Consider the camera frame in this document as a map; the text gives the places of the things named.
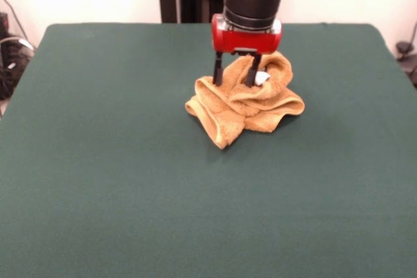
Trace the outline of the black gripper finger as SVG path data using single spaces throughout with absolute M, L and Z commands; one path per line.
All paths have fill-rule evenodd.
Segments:
M 214 73 L 212 83 L 215 85 L 221 85 L 223 80 L 223 53 L 216 52 L 215 61 L 214 61 Z
M 255 77 L 256 77 L 260 62 L 261 62 L 261 55 L 255 54 L 253 56 L 252 65 L 250 66 L 250 69 L 248 70 L 248 74 L 245 80 L 245 85 L 247 87 L 252 87 L 255 85 Z

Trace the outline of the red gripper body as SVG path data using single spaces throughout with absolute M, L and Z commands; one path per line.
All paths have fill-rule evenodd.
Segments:
M 269 54 L 277 50 L 282 36 L 279 19 L 269 29 L 249 31 L 231 25 L 222 14 L 215 14 L 211 29 L 214 51 L 221 53 Z

